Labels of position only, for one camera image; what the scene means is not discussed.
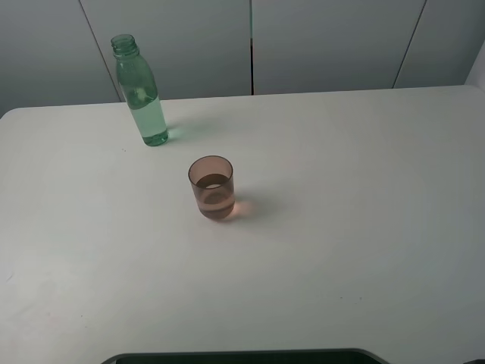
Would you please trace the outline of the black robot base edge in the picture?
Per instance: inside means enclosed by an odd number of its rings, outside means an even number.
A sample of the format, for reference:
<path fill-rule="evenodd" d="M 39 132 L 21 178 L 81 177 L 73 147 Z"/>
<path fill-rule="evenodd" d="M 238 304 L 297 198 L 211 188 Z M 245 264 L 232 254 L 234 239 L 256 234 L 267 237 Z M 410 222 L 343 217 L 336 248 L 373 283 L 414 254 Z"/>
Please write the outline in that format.
<path fill-rule="evenodd" d="M 159 364 L 262 364 L 262 363 L 385 363 L 367 350 L 256 350 L 197 353 L 125 353 L 105 360 L 106 363 Z"/>

